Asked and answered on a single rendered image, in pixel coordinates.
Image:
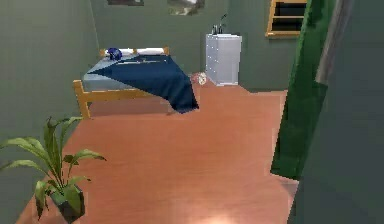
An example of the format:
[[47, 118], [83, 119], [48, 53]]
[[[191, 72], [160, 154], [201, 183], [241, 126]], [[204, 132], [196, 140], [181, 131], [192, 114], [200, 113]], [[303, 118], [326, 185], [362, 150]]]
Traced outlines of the dark blue blanket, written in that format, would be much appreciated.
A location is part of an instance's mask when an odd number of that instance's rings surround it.
[[170, 55], [138, 55], [94, 69], [91, 74], [159, 96], [181, 114], [199, 108], [190, 78]]

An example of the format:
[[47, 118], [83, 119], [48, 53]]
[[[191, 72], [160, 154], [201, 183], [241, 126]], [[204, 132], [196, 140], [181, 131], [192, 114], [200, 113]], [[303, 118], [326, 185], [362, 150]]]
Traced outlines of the white chest of drawers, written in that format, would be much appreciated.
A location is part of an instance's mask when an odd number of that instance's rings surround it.
[[217, 86], [237, 85], [242, 37], [207, 34], [205, 39], [207, 77]]

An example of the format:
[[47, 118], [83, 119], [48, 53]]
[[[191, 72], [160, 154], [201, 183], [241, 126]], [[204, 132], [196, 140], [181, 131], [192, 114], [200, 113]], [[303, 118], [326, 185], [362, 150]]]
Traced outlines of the white pillow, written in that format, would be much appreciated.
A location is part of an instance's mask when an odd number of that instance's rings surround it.
[[[106, 56], [109, 56], [109, 54], [107, 53], [108, 49], [106, 49], [104, 51]], [[127, 56], [127, 55], [130, 55], [130, 54], [133, 54], [133, 52], [134, 52], [133, 49], [130, 49], [130, 48], [118, 48], [118, 49], [122, 52], [122, 56]]]
[[165, 54], [163, 48], [140, 48], [137, 49], [137, 54], [139, 55], [162, 55]]

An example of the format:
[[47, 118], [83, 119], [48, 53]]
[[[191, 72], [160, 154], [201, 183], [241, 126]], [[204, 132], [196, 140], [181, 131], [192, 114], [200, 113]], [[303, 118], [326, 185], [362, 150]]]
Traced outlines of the dark small plant ornament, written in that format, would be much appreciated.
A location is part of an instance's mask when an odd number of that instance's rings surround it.
[[221, 18], [218, 24], [214, 24], [212, 26], [211, 34], [212, 35], [217, 35], [217, 34], [222, 34], [224, 32], [224, 28], [226, 25], [223, 23], [223, 20], [227, 17], [226, 14], [224, 14]]

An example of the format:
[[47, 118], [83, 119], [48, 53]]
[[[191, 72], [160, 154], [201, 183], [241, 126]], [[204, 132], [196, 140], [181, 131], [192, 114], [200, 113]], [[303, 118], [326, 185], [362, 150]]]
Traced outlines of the wooden bed with grey sheet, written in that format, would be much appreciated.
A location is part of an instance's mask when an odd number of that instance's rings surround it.
[[[158, 48], [163, 48], [165, 50], [165, 54], [162, 55], [170, 55], [168, 46]], [[130, 49], [133, 49], [133, 54], [122, 56], [120, 60], [139, 55], [136, 51], [137, 48]], [[97, 74], [91, 74], [91, 71], [94, 69], [101, 68], [116, 62], [115, 60], [110, 60], [109, 56], [105, 55], [105, 50], [106, 49], [100, 50], [100, 56], [102, 59], [83, 76], [82, 80], [73, 81], [73, 88], [79, 105], [80, 113], [84, 119], [89, 119], [91, 117], [88, 106], [88, 104], [91, 102], [136, 99], [155, 96], [110, 78]]]

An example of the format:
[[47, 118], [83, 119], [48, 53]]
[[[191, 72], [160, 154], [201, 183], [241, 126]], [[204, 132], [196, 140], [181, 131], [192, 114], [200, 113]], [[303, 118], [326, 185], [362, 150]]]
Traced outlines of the dark blue round object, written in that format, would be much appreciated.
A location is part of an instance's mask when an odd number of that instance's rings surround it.
[[118, 48], [109, 48], [107, 50], [110, 60], [118, 61], [122, 58], [122, 52]]

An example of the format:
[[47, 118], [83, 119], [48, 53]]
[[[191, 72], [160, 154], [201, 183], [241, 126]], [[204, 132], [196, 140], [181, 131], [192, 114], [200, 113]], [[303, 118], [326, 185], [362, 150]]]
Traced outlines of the green room door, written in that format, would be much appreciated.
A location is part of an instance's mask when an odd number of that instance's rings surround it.
[[336, 0], [308, 0], [270, 172], [299, 180], [328, 87], [315, 81]]

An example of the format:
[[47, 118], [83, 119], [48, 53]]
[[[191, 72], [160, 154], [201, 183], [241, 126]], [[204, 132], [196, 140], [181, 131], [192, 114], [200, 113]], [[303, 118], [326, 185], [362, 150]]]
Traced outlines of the wooden framed window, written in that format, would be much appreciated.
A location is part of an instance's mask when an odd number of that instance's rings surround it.
[[300, 34], [307, 0], [270, 0], [265, 36], [296, 37]]

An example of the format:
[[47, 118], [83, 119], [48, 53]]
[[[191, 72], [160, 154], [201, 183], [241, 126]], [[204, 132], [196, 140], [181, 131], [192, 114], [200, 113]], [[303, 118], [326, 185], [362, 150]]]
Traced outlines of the green house plant black pot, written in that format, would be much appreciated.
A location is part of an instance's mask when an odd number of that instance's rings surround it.
[[47, 176], [46, 180], [39, 180], [35, 184], [34, 197], [38, 218], [41, 218], [43, 211], [48, 209], [48, 197], [51, 198], [67, 224], [73, 224], [85, 214], [84, 194], [77, 183], [83, 180], [90, 181], [90, 178], [72, 176], [72, 168], [83, 159], [106, 161], [106, 158], [89, 149], [81, 149], [74, 154], [63, 154], [68, 129], [81, 120], [82, 117], [60, 120], [49, 117], [43, 129], [43, 141], [34, 137], [15, 137], [0, 143], [0, 149], [17, 146], [40, 159], [46, 166], [42, 168], [36, 162], [27, 159], [14, 160], [0, 166], [0, 171], [31, 167]]

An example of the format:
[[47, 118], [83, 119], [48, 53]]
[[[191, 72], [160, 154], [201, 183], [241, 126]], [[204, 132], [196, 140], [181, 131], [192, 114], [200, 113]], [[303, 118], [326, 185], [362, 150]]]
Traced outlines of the landscape framed wall picture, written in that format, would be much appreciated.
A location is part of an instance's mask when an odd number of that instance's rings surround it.
[[205, 6], [205, 0], [167, 0], [170, 15], [192, 16]]

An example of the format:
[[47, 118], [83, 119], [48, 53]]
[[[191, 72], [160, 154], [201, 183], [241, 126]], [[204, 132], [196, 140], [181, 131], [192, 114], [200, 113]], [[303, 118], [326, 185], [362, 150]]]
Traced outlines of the dark framed wall picture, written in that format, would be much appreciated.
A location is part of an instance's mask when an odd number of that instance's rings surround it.
[[107, 0], [107, 3], [114, 6], [144, 6], [144, 0]]

